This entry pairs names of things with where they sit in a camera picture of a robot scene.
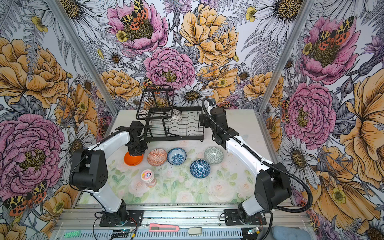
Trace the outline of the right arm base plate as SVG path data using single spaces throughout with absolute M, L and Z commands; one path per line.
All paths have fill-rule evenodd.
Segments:
M 267 220 L 263 215 L 241 216 L 237 209 L 225 209 L 224 222 L 226 226 L 264 226 L 267 224 Z

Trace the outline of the orange plastic bowl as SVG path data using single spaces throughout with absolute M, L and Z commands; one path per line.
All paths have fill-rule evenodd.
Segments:
M 127 152 L 124 156 L 124 163 L 128 166 L 137 166 L 143 161 L 144 156 L 131 156 L 129 152 Z

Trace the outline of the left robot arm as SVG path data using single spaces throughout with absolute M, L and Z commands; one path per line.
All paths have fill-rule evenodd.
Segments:
M 125 202 L 108 184 L 107 159 L 124 146 L 131 156 L 143 155 L 148 149 L 144 134 L 150 127 L 133 121 L 129 127 L 120 126 L 95 145 L 73 153 L 69 184 L 89 193 L 101 205 L 102 222 L 106 224 L 122 226 L 129 219 Z

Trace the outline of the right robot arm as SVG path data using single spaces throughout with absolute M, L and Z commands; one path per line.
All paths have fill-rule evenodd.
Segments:
M 210 128 L 214 141 L 224 150 L 240 159 L 255 176 L 254 193 L 238 205 L 242 223 L 249 224 L 252 217 L 276 209 L 291 197 L 290 178 L 282 164 L 274 164 L 254 151 L 237 131 L 228 127 L 223 108 L 203 107 L 200 125 Z

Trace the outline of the black wire dish rack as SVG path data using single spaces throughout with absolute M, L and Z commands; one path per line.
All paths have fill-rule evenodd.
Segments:
M 204 128 L 200 125 L 201 107 L 176 107 L 174 89 L 164 85 L 148 85 L 141 96 L 136 119 L 145 123 L 145 140 L 203 141 Z

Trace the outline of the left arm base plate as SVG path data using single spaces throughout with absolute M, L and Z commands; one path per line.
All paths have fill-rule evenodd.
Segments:
M 143 210 L 128 210 L 125 214 L 106 213 L 102 211 L 100 227 L 140 227 L 143 220 Z

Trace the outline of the white perforated strainer bowl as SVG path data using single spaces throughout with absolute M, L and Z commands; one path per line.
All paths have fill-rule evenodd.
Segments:
M 182 120 L 182 113 L 179 110 L 173 109 L 167 113 L 167 120 L 171 123 L 178 123 Z

